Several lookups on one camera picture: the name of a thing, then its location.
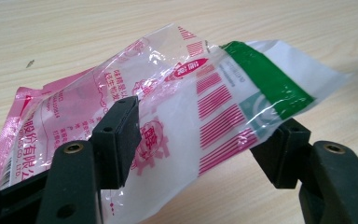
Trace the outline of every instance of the light wood surface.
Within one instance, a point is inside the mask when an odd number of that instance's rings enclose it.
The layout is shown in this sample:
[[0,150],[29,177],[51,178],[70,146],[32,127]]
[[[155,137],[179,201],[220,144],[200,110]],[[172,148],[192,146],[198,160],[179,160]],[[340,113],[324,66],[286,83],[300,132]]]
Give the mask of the light wood surface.
[[[352,0],[0,1],[0,131],[19,86],[40,89],[98,65],[171,22],[218,45],[281,39],[353,74],[296,119],[312,130],[311,142],[335,141],[358,155],[358,1]],[[246,151],[144,223],[303,223],[297,194],[298,188],[273,188]]]

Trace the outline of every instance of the plastic wrapper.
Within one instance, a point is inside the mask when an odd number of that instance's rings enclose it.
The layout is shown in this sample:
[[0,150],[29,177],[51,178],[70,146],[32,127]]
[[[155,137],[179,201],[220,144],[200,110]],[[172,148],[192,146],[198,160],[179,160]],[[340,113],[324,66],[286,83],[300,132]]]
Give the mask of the plastic wrapper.
[[90,138],[136,94],[143,139],[126,187],[102,192],[106,223],[136,223],[344,81],[282,41],[219,47],[172,24],[43,90],[19,88],[0,136],[0,187],[47,170],[58,146]]

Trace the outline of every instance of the green stripe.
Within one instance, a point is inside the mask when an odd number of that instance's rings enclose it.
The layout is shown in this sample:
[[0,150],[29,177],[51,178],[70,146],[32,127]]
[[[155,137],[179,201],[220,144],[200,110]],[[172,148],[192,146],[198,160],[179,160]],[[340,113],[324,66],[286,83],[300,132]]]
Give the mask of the green stripe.
[[245,71],[281,119],[290,118],[313,102],[312,96],[264,54],[238,41],[230,42],[221,48]]

